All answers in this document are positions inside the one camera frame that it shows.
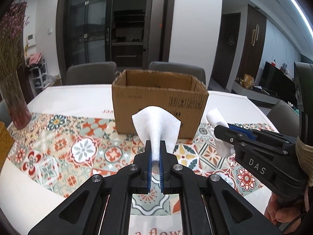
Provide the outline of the right hand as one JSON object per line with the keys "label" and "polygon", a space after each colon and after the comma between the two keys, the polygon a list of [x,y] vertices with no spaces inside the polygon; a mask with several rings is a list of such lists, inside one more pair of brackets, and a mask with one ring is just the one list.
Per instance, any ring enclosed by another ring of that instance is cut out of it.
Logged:
{"label": "right hand", "polygon": [[303,206],[303,200],[295,202],[290,207],[281,207],[278,204],[277,199],[278,196],[272,193],[264,212],[264,216],[273,224],[276,224],[277,222],[290,223],[300,215]]}

